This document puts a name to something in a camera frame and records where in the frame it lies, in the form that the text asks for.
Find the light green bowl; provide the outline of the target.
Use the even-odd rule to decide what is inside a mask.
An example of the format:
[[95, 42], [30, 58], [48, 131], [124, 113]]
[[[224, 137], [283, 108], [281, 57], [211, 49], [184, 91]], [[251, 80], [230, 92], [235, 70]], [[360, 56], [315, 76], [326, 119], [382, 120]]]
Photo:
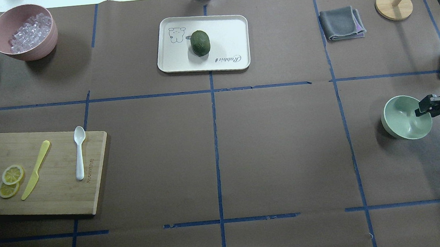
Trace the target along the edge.
[[412, 96], [404, 95], [389, 99], [380, 119], [384, 129], [397, 139], [416, 140], [428, 135], [432, 129], [432, 118], [429, 113], [416, 116], [419, 102]]

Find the white plastic spoon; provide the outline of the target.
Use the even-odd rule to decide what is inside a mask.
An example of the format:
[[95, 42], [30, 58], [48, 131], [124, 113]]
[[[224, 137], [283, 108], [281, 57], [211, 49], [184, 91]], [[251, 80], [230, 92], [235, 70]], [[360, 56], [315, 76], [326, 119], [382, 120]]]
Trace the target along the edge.
[[82, 126], [77, 126], [73, 133], [73, 139], [75, 144], [77, 145], [77, 156], [76, 156], [76, 180], [82, 181], [84, 178], [84, 161], [83, 161], [83, 153], [82, 153], [82, 145], [86, 139], [85, 130]]

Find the pink bowl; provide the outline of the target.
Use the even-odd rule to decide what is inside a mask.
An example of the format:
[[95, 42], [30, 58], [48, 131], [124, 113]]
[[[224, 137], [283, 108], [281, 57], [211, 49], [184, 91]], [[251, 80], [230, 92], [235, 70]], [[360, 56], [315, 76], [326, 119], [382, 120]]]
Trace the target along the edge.
[[35, 4], [26, 4], [14, 7], [13, 9], [6, 11], [0, 16], [1, 53], [20, 61], [35, 61], [44, 58], [51, 51], [53, 51], [58, 41], [58, 30], [56, 22], [52, 18], [54, 26], [52, 27], [49, 36], [44, 39], [42, 43], [30, 49], [29, 51], [21, 52], [19, 54], [11, 52], [9, 40], [12, 35], [17, 32], [17, 30], [23, 25], [25, 20], [27, 20], [30, 16], [34, 16], [39, 13], [44, 13], [52, 17], [52, 14], [48, 10], [46, 10], [46, 8]]

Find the wooden mug tree stand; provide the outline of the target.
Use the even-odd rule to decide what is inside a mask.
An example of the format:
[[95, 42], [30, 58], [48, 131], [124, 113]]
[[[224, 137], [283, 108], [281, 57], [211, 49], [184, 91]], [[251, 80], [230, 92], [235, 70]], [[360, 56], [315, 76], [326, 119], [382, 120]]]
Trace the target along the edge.
[[374, 6], [378, 14], [392, 21], [407, 19], [413, 12], [411, 0], [376, 0]]

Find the grey folded cloth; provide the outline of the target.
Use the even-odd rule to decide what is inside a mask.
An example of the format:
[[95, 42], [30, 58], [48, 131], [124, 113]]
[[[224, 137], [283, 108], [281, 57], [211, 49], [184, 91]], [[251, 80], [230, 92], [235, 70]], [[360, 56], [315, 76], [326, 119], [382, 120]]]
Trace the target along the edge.
[[364, 38], [367, 32], [358, 9], [351, 6], [320, 11], [319, 19], [329, 41]]

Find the white rabbit tray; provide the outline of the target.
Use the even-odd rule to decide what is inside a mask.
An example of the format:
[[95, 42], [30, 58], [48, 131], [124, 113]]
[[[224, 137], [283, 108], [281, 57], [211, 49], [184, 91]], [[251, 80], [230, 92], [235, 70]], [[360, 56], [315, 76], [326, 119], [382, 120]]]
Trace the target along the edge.
[[[209, 36], [205, 56], [193, 52], [191, 36], [201, 30]], [[157, 67], [165, 73], [240, 71], [250, 65], [248, 21], [240, 15], [170, 17], [159, 24]]]

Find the green avocado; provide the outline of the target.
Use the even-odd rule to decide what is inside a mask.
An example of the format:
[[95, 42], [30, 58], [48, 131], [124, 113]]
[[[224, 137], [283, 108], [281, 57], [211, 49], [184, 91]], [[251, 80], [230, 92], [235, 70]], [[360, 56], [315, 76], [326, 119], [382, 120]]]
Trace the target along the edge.
[[194, 54], [199, 57], [206, 56], [211, 50], [210, 38], [204, 31], [194, 31], [190, 36], [190, 42]]

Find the bamboo cutting board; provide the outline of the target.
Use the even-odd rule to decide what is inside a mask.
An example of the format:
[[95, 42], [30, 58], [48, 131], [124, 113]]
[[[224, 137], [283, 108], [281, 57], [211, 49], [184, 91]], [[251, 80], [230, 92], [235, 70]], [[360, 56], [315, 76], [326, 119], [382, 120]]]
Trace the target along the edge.
[[[73, 132], [0, 133], [0, 183], [5, 168], [21, 165], [25, 175], [17, 194], [0, 197], [0, 215], [94, 215], [98, 208], [108, 134], [88, 131], [82, 145], [85, 177], [77, 180]], [[39, 168], [39, 180], [26, 200], [27, 187], [43, 141], [51, 146]]]

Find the clear ice cubes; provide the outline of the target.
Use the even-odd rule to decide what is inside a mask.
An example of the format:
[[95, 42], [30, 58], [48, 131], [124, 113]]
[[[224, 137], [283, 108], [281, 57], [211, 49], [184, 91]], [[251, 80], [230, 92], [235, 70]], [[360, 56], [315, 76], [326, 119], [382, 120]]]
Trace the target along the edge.
[[30, 16], [11, 36], [9, 40], [11, 52], [19, 54], [36, 47], [49, 36], [53, 26], [52, 17], [44, 13]]

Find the yellow plastic knife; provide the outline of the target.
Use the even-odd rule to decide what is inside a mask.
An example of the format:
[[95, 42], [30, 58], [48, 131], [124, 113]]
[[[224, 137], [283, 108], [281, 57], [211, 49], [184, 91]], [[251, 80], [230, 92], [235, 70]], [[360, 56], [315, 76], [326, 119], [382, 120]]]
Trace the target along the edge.
[[39, 149], [37, 159], [35, 161], [35, 165], [34, 165], [33, 170], [31, 172], [32, 174], [27, 182], [27, 186], [26, 186], [23, 194], [21, 195], [22, 201], [26, 200], [30, 196], [31, 192], [33, 192], [33, 189], [36, 187], [36, 183], [38, 182], [38, 180], [40, 178], [38, 171], [40, 170], [40, 166], [41, 166], [44, 158], [46, 157], [50, 146], [51, 146], [51, 143], [49, 140], [45, 140], [42, 142], [41, 147]]

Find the upper lemon slice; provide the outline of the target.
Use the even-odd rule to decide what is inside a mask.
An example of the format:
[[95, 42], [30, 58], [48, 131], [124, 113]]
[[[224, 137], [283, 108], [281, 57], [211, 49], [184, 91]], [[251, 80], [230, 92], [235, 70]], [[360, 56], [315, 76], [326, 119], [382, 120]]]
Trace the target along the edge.
[[24, 174], [21, 165], [11, 165], [2, 172], [1, 179], [6, 185], [14, 185], [23, 179]]

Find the lemon slice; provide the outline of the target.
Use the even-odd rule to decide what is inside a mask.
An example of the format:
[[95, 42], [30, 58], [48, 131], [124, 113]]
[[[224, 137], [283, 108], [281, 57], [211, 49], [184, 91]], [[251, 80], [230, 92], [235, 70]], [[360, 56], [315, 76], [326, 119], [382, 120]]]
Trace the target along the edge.
[[12, 185], [5, 184], [4, 182], [0, 183], [0, 197], [3, 199], [8, 199], [13, 197], [19, 191], [20, 182], [13, 183]]
[[14, 185], [23, 179], [24, 174], [21, 165], [11, 165], [2, 172], [1, 179], [6, 185]]

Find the lower lemon slice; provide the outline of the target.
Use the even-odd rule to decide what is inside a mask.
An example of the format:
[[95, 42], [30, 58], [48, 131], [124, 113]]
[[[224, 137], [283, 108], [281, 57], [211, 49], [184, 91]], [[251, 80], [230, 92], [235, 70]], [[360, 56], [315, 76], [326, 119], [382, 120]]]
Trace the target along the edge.
[[13, 183], [12, 185], [5, 184], [4, 182], [0, 183], [0, 197], [3, 199], [8, 199], [13, 197], [19, 191], [20, 182]]

